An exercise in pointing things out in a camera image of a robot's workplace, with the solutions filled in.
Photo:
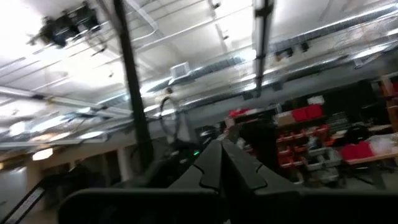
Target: red bin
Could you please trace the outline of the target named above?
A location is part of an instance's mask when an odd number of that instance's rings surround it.
[[[321,118],[323,116],[321,105],[310,105],[307,107],[307,116],[309,119]]]
[[[292,110],[292,116],[296,122],[308,120],[306,108]]]

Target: red container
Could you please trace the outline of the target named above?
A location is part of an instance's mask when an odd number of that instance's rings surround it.
[[[308,120],[306,108],[292,110],[292,116],[296,122]]]
[[[354,144],[345,145],[344,148],[340,151],[340,154],[345,161],[358,158],[358,155],[356,154],[356,145]]]
[[[307,107],[307,116],[309,119],[321,118],[323,116],[321,105],[310,105]]]
[[[368,158],[374,156],[370,143],[366,141],[360,141],[356,147],[356,155],[358,159]]]

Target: black pole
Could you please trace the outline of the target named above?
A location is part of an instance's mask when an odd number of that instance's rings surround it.
[[[148,168],[148,165],[154,160],[154,147],[150,140],[150,134],[147,126],[147,120],[144,113],[144,105],[139,91],[139,80],[134,63],[134,56],[131,48],[129,29],[126,22],[126,13],[124,12],[123,0],[114,0],[114,10],[120,21],[121,30],[119,33],[120,47],[123,50],[124,69],[126,71],[126,80],[130,92],[130,101],[136,127],[137,152],[142,171]]]
[[[270,33],[272,12],[274,10],[274,0],[255,1],[254,19],[256,22],[256,97],[261,96],[262,77],[266,66],[266,58],[268,51],[268,38]]]

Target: air vent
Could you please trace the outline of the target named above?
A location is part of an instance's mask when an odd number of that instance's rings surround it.
[[[181,63],[170,68],[170,73],[174,80],[178,80],[179,78],[186,77],[189,74],[189,64],[188,62]]]

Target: fluorescent light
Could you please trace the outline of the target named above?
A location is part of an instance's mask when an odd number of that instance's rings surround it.
[[[163,110],[162,116],[166,116],[168,114],[174,113],[174,111],[175,111],[174,109]],[[160,116],[160,112],[156,113],[154,116]]]
[[[366,56],[369,56],[371,54],[375,54],[375,53],[381,52],[381,51],[385,50],[387,47],[388,47],[388,45],[371,47],[371,48],[369,48],[367,50],[362,51],[361,53],[356,54],[354,56],[354,59],[361,58],[361,57],[366,57]]]
[[[11,125],[10,127],[10,136],[17,136],[25,132],[26,124],[25,122],[21,121]]]
[[[398,28],[390,30],[389,32],[387,32],[387,35],[394,35],[394,34],[398,34]]]
[[[46,158],[50,157],[52,155],[52,153],[53,153],[52,148],[41,150],[41,151],[33,154],[32,160],[37,161],[37,160],[46,159]]]
[[[49,119],[47,121],[44,121],[43,123],[40,123],[40,124],[34,126],[30,131],[31,132],[43,131],[48,128],[52,128],[52,127],[58,126],[62,123],[65,123],[66,121],[67,120],[65,119],[65,116],[63,116],[63,115],[57,116],[55,118]]]
[[[148,106],[148,107],[146,107],[144,109],[144,112],[148,112],[148,111],[151,111],[151,110],[154,110],[154,109],[157,109],[157,108],[159,108],[159,105]]]
[[[256,50],[251,49],[251,50],[244,50],[239,54],[239,56],[245,59],[245,61],[249,62],[256,59],[256,54],[257,54]]]
[[[253,79],[255,77],[256,77],[256,74],[246,75],[245,77],[241,78],[239,81],[240,82],[248,81],[248,80]]]
[[[90,139],[90,138],[93,138],[93,137],[97,137],[97,136],[99,136],[99,135],[101,135],[103,133],[104,133],[103,131],[93,131],[93,132],[90,132],[90,133],[82,134],[81,136],[79,136],[79,138],[80,139]]]
[[[54,136],[54,137],[50,138],[49,140],[50,140],[50,141],[56,141],[56,140],[59,140],[59,139],[65,138],[65,137],[67,137],[68,135],[70,135],[70,132],[66,132],[66,133],[58,134],[58,135],[56,135],[56,136]]]
[[[82,108],[82,109],[78,109],[77,113],[88,113],[91,111],[91,108]]]

